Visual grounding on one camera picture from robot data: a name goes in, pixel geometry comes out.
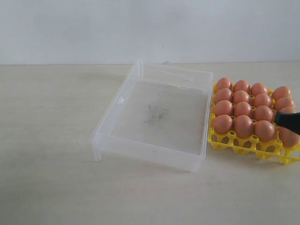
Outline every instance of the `white wall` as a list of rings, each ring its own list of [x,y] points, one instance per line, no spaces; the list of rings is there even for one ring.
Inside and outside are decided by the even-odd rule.
[[[300,60],[299,0],[0,0],[0,64]]]

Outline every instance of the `table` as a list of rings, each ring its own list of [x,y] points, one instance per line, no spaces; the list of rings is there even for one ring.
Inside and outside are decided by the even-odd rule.
[[[288,85],[300,105],[300,62],[177,66]],[[112,153],[94,162],[92,131],[130,67],[0,66],[1,224],[299,224],[300,163],[210,146],[199,172]]]

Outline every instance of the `brown egg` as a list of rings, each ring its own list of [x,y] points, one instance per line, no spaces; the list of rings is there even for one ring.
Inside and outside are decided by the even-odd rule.
[[[250,84],[246,80],[237,81],[233,87],[233,92],[237,92],[238,90],[244,90],[248,94],[250,93]]]
[[[258,121],[254,128],[256,134],[261,142],[269,142],[274,138],[275,127],[269,121]]]
[[[215,95],[215,104],[222,100],[228,100],[231,101],[233,98],[233,94],[231,93],[231,90],[228,88],[222,88],[219,90]]]
[[[256,95],[261,94],[261,93],[268,94],[269,93],[268,87],[263,83],[254,84],[251,88],[251,95],[256,96]]]
[[[296,146],[299,143],[300,136],[289,129],[280,127],[279,139],[282,141],[284,146],[291,148]]]
[[[237,92],[235,92],[232,98],[232,102],[235,104],[238,104],[239,102],[249,103],[249,101],[250,101],[250,96],[244,90],[238,90]]]
[[[276,110],[281,110],[286,107],[295,107],[295,103],[291,97],[282,97],[277,100],[274,105]]]
[[[218,134],[226,134],[233,127],[233,120],[228,115],[220,115],[212,122],[212,127]]]
[[[253,118],[257,121],[266,120],[271,122],[273,120],[273,116],[272,110],[265,105],[257,107],[253,114]]]
[[[255,96],[253,100],[253,106],[257,108],[261,105],[271,107],[271,98],[269,97],[269,95],[261,93]]]
[[[246,115],[238,116],[234,120],[233,129],[240,138],[247,138],[253,133],[253,121]]]
[[[238,117],[240,115],[246,115],[248,117],[251,117],[252,115],[252,108],[251,105],[249,105],[247,102],[239,102],[236,104],[233,115],[235,117]]]
[[[295,113],[296,109],[294,107],[285,107],[285,108],[281,109],[280,111],[284,112],[284,113]]]
[[[217,93],[222,88],[228,88],[231,90],[232,86],[233,85],[231,83],[231,80],[228,77],[223,77],[217,82],[215,86],[215,93]]]
[[[275,99],[275,101],[279,100],[280,98],[283,98],[283,97],[290,97],[291,96],[291,90],[289,87],[287,86],[281,86],[279,88],[277,88],[271,98]]]
[[[228,100],[219,101],[214,107],[213,112],[216,116],[226,114],[232,115],[233,114],[233,104]]]

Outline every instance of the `clear plastic box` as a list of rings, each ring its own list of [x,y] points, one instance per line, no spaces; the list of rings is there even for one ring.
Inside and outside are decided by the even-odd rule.
[[[205,158],[213,74],[135,64],[95,129],[95,160],[110,151],[197,171]]]

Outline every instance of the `yellow egg tray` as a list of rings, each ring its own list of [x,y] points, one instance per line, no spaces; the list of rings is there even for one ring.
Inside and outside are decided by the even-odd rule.
[[[269,89],[269,95],[273,93],[272,89]],[[272,99],[272,107],[275,103],[275,100]],[[256,135],[251,135],[249,138],[239,138],[236,133],[231,130],[227,134],[220,135],[217,134],[212,127],[212,122],[216,118],[213,113],[213,107],[210,109],[210,124],[209,124],[209,132],[208,132],[208,142],[212,145],[212,147],[216,150],[224,150],[226,148],[232,148],[234,153],[239,155],[246,155],[249,152],[254,152],[256,157],[259,159],[269,159],[271,157],[277,157],[280,163],[283,164],[291,164],[294,162],[300,161],[300,144],[288,148],[283,146],[282,141],[279,139],[278,130],[279,126],[274,124],[276,135],[275,138],[270,142],[261,142]]]

